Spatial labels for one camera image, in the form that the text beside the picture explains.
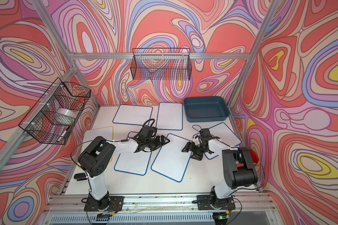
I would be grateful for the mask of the yellow-framed whiteboard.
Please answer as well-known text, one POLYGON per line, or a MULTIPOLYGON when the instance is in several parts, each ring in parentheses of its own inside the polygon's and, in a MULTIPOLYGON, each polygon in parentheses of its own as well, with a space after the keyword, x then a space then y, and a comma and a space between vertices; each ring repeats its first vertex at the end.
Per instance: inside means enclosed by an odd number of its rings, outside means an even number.
POLYGON ((111 127, 87 130, 84 134, 84 140, 83 140, 84 143, 81 146, 80 153, 82 153, 85 150, 85 148, 91 143, 91 141, 94 140, 97 136, 102 136, 103 138, 107 140, 113 140, 114 128, 111 126, 111 127))

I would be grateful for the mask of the aluminium front rail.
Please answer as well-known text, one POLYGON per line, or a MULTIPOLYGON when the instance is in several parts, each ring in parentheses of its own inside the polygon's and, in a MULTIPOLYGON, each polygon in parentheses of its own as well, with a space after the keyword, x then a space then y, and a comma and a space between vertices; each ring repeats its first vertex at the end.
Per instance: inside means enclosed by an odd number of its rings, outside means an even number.
MULTIPOLYGON (((199 212, 197 195, 200 193, 185 194, 122 194, 121 214, 160 213, 160 212, 199 212)), ((44 209, 45 213, 83 213, 85 204, 83 198, 88 195, 59 195, 51 197, 44 209)), ((233 212, 246 211, 278 211, 274 200, 269 194, 258 192, 236 192, 233 196, 235 209, 233 212)))

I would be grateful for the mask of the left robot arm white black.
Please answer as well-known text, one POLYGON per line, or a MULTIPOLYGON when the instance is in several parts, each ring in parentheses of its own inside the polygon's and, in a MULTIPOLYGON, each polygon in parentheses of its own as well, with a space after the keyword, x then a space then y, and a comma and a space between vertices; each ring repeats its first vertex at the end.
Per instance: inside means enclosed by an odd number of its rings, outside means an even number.
POLYGON ((155 151, 170 142, 165 136, 146 138, 143 141, 136 137, 128 137, 117 141, 97 136, 89 141, 89 145, 78 157, 78 165, 86 173, 90 188, 84 211, 111 211, 118 213, 122 210, 119 201, 124 198, 121 196, 111 198, 105 183, 104 172, 113 155, 139 153, 144 152, 145 149, 155 151))

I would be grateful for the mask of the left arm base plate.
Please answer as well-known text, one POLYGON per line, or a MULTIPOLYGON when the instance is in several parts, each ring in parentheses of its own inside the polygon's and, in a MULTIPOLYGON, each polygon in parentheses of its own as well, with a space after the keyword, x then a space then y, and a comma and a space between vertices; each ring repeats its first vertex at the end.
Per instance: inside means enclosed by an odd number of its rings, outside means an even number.
POLYGON ((94 199, 91 195, 81 200, 85 204, 86 212, 118 212, 121 211, 124 204, 123 196, 104 197, 101 200, 94 199))

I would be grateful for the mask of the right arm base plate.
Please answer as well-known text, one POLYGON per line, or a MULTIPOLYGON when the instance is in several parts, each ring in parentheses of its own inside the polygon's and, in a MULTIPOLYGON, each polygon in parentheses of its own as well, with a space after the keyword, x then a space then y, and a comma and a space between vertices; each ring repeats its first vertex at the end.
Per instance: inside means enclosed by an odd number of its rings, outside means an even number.
POLYGON ((228 210, 232 211, 236 209, 234 199, 218 199, 213 195, 197 195, 196 200, 192 201, 193 204, 196 204, 198 210, 200 211, 209 211, 209 210, 228 210))

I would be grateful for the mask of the red plastic cup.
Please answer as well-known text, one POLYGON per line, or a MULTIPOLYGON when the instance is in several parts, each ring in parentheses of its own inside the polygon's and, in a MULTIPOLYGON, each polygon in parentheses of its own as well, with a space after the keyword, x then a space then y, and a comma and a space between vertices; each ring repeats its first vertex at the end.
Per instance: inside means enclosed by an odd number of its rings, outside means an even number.
POLYGON ((251 158, 252 158, 254 165, 259 166, 261 163, 260 163, 260 159, 259 159, 258 154, 250 148, 248 150, 249 150, 249 153, 251 155, 251 158))

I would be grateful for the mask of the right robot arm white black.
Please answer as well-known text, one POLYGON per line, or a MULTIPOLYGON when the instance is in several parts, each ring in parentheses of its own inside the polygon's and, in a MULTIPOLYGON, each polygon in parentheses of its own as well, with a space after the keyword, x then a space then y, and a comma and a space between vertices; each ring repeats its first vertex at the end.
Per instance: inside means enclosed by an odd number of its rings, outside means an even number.
POLYGON ((232 147, 219 137, 211 137, 204 141, 187 142, 181 152, 191 152, 191 158, 198 161, 205 152, 222 156, 223 180, 211 188, 208 196, 197 196, 195 202, 199 210, 233 207, 233 194, 249 189, 258 182, 258 174, 247 147, 232 147))

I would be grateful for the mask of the blue-framed whiteboard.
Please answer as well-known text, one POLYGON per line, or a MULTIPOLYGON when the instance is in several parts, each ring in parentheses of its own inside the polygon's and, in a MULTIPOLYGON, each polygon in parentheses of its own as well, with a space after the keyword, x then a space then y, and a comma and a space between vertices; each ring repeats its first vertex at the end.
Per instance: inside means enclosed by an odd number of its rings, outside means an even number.
POLYGON ((146 174, 152 155, 151 152, 135 152, 139 145, 130 137, 128 141, 118 143, 115 146, 114 154, 118 155, 114 165, 115 171, 140 176, 146 174))
POLYGON ((189 140, 175 134, 168 134, 169 143, 162 146, 151 165, 151 170, 176 182, 184 178, 190 152, 182 152, 189 140))
POLYGON ((112 122, 140 126, 151 118, 152 111, 153 108, 150 106, 120 105, 112 122))
POLYGON ((183 105, 181 103, 160 103, 156 127, 161 130, 182 130, 183 105))
MULTIPOLYGON (((192 136, 191 141, 194 141, 195 137, 199 136, 199 130, 200 130, 200 125, 195 124, 193 126, 194 126, 193 129, 195 128, 194 130, 197 130, 197 131, 192 136)), ((237 137, 235 133, 232 131, 232 129, 224 122, 211 126, 208 129, 209 129, 210 134, 212 134, 213 136, 219 137, 222 142, 226 143, 229 146, 237 147, 242 143, 239 137, 237 137)), ((205 157, 209 160, 214 159, 217 156, 218 154, 205 153, 205 157)))

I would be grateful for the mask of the teal plastic storage box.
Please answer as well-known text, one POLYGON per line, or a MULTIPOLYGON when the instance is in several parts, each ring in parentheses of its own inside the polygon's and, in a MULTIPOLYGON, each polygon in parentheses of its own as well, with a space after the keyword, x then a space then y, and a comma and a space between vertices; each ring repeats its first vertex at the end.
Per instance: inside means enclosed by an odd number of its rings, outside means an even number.
POLYGON ((189 97, 184 99, 184 110, 188 122, 225 121, 230 111, 220 96, 189 97))

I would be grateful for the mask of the silver tape roll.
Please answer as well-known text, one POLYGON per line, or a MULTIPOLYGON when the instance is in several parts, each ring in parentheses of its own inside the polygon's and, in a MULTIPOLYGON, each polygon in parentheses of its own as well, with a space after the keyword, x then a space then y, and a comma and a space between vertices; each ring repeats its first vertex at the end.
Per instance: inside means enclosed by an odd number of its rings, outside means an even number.
POLYGON ((59 108, 54 114, 54 121, 60 125, 71 126, 75 119, 77 118, 77 114, 72 110, 59 108))

